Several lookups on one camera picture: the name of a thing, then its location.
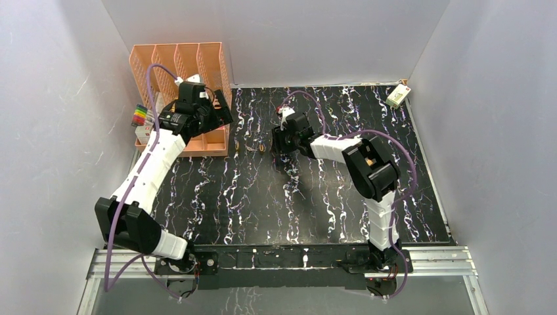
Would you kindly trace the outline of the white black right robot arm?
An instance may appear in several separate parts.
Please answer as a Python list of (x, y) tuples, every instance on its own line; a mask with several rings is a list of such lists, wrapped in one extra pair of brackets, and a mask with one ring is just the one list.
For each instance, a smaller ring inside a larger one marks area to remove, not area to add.
[(368, 255), (346, 258), (345, 268), (388, 271), (400, 250), (393, 210), (400, 170), (377, 136), (333, 137), (317, 133), (304, 113), (291, 108), (278, 111), (280, 123), (272, 130), (277, 152), (298, 151), (311, 159), (344, 164), (368, 211)]

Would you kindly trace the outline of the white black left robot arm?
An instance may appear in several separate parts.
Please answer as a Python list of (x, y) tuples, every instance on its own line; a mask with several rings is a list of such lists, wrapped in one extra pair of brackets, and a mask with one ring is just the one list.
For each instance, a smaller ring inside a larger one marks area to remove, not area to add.
[(99, 198), (95, 214), (104, 240), (145, 255), (171, 259), (180, 273), (196, 265), (192, 245), (166, 232), (151, 216), (154, 199), (168, 171), (195, 137), (233, 122), (221, 89), (202, 83), (182, 82), (178, 97), (158, 115), (139, 160), (109, 198)]

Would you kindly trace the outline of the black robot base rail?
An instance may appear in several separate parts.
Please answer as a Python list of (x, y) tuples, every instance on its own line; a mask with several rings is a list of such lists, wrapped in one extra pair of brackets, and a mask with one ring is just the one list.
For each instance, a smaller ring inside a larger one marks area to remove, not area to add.
[(367, 243), (197, 245), (182, 263), (156, 259), (171, 280), (200, 277), (202, 290), (233, 287), (343, 287), (393, 293), (413, 272), (410, 253)]

